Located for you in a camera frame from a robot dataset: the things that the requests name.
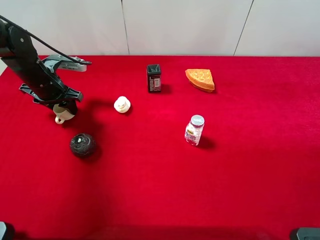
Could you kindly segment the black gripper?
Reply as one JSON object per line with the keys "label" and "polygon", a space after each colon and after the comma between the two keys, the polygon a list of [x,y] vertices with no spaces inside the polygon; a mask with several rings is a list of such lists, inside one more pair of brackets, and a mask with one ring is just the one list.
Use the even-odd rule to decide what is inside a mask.
{"label": "black gripper", "polygon": [[72,114],[78,112],[77,103],[83,100],[83,94],[70,88],[55,75],[19,75],[23,84],[19,90],[29,94],[36,102],[41,104],[59,104],[67,102],[65,108]]}

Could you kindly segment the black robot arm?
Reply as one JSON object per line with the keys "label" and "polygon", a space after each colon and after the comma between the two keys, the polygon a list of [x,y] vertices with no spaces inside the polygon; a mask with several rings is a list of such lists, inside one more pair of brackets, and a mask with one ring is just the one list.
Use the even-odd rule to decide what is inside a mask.
{"label": "black robot arm", "polygon": [[84,72],[91,62],[60,51],[40,59],[32,42],[34,37],[27,30],[1,17],[0,59],[22,80],[19,90],[32,96],[34,103],[49,109],[59,106],[75,115],[78,111],[77,102],[83,100],[83,94],[65,85],[57,70]]}

